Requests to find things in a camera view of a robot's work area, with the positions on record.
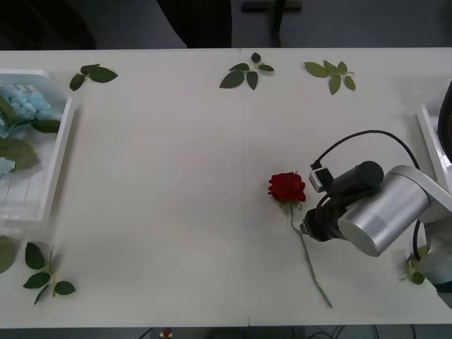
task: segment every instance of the gray floor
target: gray floor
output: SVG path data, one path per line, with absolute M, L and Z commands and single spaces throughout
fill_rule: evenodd
M 307 339 L 325 331 L 337 334 L 340 326 L 307 327 L 254 327 L 254 328 L 175 328 L 174 339 Z M 452 326 L 415 326 L 417 339 L 450 339 Z M 162 329 L 155 328 L 144 339 L 158 339 Z M 2 339 L 139 339 L 146 328 L 82 328 L 47 330 L 0 330 Z M 406 325 L 378 326 L 380 339 L 412 339 L 411 328 Z M 328 339 L 324 335 L 316 339 Z M 340 339 L 373 339 L 371 326 L 346 326 Z
M 100 49 L 184 48 L 156 0 L 72 0 Z M 231 0 L 232 46 L 270 47 L 269 17 Z M 451 0 L 302 0 L 282 20 L 282 47 L 452 46 Z

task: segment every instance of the white plastic tray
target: white plastic tray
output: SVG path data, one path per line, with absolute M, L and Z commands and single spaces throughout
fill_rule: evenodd
M 431 102 L 422 105 L 417 113 L 422 134 L 427 144 L 430 160 L 432 161 L 438 184 L 452 193 L 452 164 L 444 153 L 438 137 L 439 111 L 446 95 L 448 83 Z
M 0 69 L 0 86 L 41 92 L 52 113 L 63 114 L 58 133 L 33 131 L 25 139 L 34 148 L 39 164 L 0 179 L 0 234 L 20 235 L 47 222 L 75 105 L 71 91 L 44 71 Z

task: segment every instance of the red rose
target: red rose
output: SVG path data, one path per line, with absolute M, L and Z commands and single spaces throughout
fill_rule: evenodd
M 269 183 L 271 186 L 268 187 L 268 194 L 278 201 L 306 201 L 306 184 L 296 172 L 273 175 Z

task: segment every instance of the green leaf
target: green leaf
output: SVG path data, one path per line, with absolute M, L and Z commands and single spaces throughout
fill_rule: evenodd
M 58 120 L 33 120 L 31 126 L 42 133 L 58 133 L 60 121 Z
M 251 55 L 251 60 L 257 64 L 258 62 L 261 62 L 261 56 L 257 53 L 253 53 L 253 55 Z
M 60 281 L 55 285 L 55 293 L 59 295 L 69 295 L 76 291 L 76 288 L 67 281 Z
M 16 118 L 16 112 L 7 99 L 0 96 L 0 115 L 1 119 L 6 124 L 6 127 L 10 127 L 14 119 Z
M 85 81 L 85 76 L 82 76 L 81 74 L 76 74 L 72 78 L 71 83 L 69 84 L 70 89 L 72 89 L 75 92 L 82 86 L 83 81 Z
M 350 76 L 346 76 L 344 78 L 344 84 L 345 84 L 345 87 L 348 88 L 349 90 L 356 90 L 355 82 L 353 81 L 353 79 Z
M 40 248 L 31 242 L 27 243 L 27 248 L 25 249 L 25 262 L 33 270 L 40 270 L 45 265 Z
M 341 82 L 340 76 L 331 77 L 330 82 L 328 83 L 331 95 L 334 95 L 339 90 L 340 82 Z
M 427 245 L 425 245 L 425 246 L 420 247 L 417 251 L 419 252 L 419 256 L 422 260 L 429 252 L 429 247 Z
M 328 73 L 326 73 L 325 67 L 317 64 L 316 62 L 305 62 L 304 67 L 312 76 L 317 78 L 326 78 Z
M 91 69 L 93 69 L 95 67 L 99 67 L 99 66 L 100 66 L 100 64 L 82 66 L 82 68 L 80 69 L 80 72 L 82 72 L 82 74 L 85 74 L 87 76 L 90 73 Z
M 255 71 L 248 72 L 246 74 L 246 81 L 248 81 L 248 85 L 249 85 L 249 87 L 251 87 L 252 90 L 256 89 L 257 79 L 258 79 L 258 75 Z
M 50 280 L 50 274 L 48 272 L 39 272 L 32 275 L 23 287 L 25 288 L 41 288 L 45 284 L 47 284 Z
M 245 75 L 241 71 L 234 71 L 225 76 L 220 88 L 234 88 L 243 83 Z
M 418 267 L 419 261 L 417 261 L 415 256 L 410 256 L 405 266 L 405 273 L 410 282 L 421 285 L 424 282 L 425 277 L 417 270 Z
M 344 64 L 344 61 L 341 61 L 338 64 L 338 71 L 339 71 L 339 73 L 347 73 L 348 69 L 347 69 L 347 65 Z
M 44 291 L 49 287 L 49 285 L 45 285 L 45 287 L 41 290 L 41 292 L 39 292 L 39 294 L 37 295 L 36 299 L 35 299 L 35 303 L 33 305 L 36 305 L 37 302 L 41 299 L 42 293 L 44 293 Z
M 323 65 L 325 66 L 325 70 L 328 74 L 338 73 L 338 68 L 326 60 L 323 60 Z
M 0 274 L 6 272 L 14 262 L 16 247 L 9 237 L 0 237 Z
M 37 163 L 33 147 L 15 138 L 0 138 L 0 157 L 15 161 L 15 170 L 24 170 Z
M 95 67 L 90 70 L 90 78 L 96 83 L 108 83 L 115 79 L 118 75 L 103 67 Z
M 249 71 L 248 64 L 238 64 L 230 69 L 230 71 Z
M 266 71 L 266 72 L 274 71 L 273 67 L 269 66 L 269 65 L 259 65 L 259 69 L 261 69 L 262 71 Z
M 421 285 L 424 282 L 425 277 L 421 273 L 415 272 L 408 280 L 415 285 Z

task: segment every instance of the silver cylinder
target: silver cylinder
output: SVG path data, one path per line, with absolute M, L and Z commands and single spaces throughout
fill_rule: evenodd
M 380 191 L 350 206 L 338 226 L 360 251 L 379 256 L 428 206 L 429 197 L 419 185 L 388 173 Z

